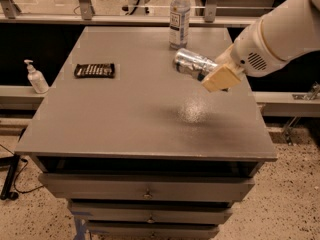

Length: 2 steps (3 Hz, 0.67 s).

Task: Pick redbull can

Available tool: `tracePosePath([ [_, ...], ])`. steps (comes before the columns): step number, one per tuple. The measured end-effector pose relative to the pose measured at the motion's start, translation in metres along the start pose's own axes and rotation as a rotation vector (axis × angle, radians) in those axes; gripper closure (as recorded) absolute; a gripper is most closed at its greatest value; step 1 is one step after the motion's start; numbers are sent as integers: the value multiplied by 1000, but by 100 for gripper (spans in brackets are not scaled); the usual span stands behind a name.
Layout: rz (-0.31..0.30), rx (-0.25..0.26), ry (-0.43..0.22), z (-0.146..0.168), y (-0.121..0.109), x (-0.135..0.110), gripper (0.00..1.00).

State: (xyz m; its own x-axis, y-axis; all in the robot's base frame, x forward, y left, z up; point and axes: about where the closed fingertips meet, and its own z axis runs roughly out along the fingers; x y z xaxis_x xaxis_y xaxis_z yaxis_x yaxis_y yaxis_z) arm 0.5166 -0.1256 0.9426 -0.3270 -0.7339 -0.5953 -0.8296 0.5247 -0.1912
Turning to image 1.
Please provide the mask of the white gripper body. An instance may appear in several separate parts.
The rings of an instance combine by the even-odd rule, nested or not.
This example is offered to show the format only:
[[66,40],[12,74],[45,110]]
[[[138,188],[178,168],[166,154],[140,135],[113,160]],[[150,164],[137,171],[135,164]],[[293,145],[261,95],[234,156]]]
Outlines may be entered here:
[[235,39],[230,52],[234,62],[251,77],[264,77],[287,63],[271,53],[263,38],[262,21],[247,26]]

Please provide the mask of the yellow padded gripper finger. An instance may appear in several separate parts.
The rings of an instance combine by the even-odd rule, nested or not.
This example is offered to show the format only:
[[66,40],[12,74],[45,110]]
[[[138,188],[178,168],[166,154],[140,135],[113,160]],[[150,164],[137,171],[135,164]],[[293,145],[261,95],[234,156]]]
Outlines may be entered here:
[[201,85],[209,92],[229,89],[241,82],[243,69],[228,64],[218,65],[204,79]]
[[234,45],[230,45],[224,52],[215,58],[216,64],[229,64],[233,61],[231,58],[231,51]]

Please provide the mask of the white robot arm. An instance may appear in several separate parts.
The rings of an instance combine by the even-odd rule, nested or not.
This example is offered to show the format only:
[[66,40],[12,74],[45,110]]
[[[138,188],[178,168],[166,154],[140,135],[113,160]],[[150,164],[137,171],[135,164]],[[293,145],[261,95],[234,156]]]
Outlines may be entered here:
[[260,78],[320,50],[320,0],[286,0],[247,26],[201,81],[208,91]]

